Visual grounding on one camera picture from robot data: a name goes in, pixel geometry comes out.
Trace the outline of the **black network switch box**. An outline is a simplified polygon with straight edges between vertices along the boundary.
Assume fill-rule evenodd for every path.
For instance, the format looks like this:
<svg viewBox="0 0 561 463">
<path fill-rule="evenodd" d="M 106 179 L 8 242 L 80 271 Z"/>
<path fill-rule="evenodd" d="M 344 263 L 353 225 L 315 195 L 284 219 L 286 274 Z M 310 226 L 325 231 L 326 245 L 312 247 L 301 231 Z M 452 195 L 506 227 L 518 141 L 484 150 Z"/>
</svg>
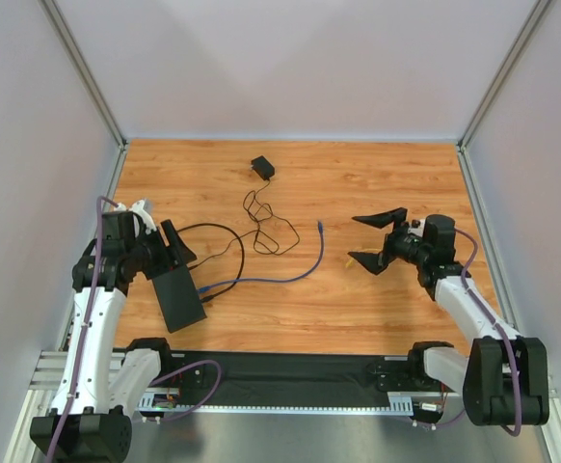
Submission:
<svg viewBox="0 0 561 463">
<path fill-rule="evenodd" d="M 169 333 L 206 319 L 202 302 L 187 266 L 179 266 L 152 279 Z"/>
</svg>

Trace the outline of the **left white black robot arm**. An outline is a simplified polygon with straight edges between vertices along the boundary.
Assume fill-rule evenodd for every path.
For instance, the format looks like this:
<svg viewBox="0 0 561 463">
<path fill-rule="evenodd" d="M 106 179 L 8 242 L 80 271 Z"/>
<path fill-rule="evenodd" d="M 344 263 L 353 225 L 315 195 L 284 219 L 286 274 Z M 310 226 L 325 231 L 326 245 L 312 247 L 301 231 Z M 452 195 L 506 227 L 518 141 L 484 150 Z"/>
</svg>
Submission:
<svg viewBox="0 0 561 463">
<path fill-rule="evenodd" d="M 46 461 L 125 459 L 136 407 L 172 364 L 166 340 L 139 339 L 128 346 L 118 373 L 110 373 L 129 287 L 138 274 L 151 281 L 167 330 L 177 332 L 206 317 L 188 268 L 196 258 L 170 220 L 156 224 L 136 207 L 100 215 L 96 239 L 72 269 L 74 316 L 64 373 L 47 414 L 30 428 Z"/>
</svg>

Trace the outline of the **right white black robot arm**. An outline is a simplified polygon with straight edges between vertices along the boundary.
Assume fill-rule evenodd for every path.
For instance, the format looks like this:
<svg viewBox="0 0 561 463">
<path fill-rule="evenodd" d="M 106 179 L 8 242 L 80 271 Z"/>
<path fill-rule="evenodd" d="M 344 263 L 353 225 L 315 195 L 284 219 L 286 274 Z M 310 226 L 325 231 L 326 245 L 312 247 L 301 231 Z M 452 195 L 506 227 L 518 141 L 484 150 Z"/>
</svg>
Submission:
<svg viewBox="0 0 561 463">
<path fill-rule="evenodd" d="M 538 338 L 522 335 L 499 316 L 479 292 L 468 263 L 456 258 L 453 218 L 430 214 L 408 220 L 404 207 L 356 217 L 356 222 L 390 227 L 378 252 L 350 257 L 372 275 L 395 261 L 415 267 L 419 285 L 447 312 L 470 344 L 468 355 L 445 342 L 422 342 L 412 350 L 418 371 L 458 393 L 469 420 L 501 426 L 517 436 L 525 425 L 548 422 L 548 354 Z"/>
</svg>

